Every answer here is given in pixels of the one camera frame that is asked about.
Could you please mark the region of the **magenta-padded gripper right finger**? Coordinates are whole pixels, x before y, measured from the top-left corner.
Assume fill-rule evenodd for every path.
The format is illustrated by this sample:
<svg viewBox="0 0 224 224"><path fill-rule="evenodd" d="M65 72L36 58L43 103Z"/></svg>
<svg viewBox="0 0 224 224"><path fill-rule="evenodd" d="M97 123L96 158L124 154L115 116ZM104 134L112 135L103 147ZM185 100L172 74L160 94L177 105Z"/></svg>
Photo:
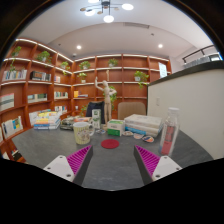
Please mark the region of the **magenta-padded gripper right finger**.
<svg viewBox="0 0 224 224"><path fill-rule="evenodd" d="M157 156L145 148L135 145L134 157L145 185L181 170L169 156Z"/></svg>

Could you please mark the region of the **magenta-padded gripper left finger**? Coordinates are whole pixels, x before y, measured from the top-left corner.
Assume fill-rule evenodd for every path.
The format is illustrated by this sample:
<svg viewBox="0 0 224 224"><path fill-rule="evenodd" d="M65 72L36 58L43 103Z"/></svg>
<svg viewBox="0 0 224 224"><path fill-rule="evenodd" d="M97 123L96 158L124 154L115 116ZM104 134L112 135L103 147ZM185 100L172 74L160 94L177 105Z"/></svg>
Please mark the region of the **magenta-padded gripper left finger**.
<svg viewBox="0 0 224 224"><path fill-rule="evenodd" d="M57 156L44 170L81 186L92 156L93 146L88 145L69 156Z"/></svg>

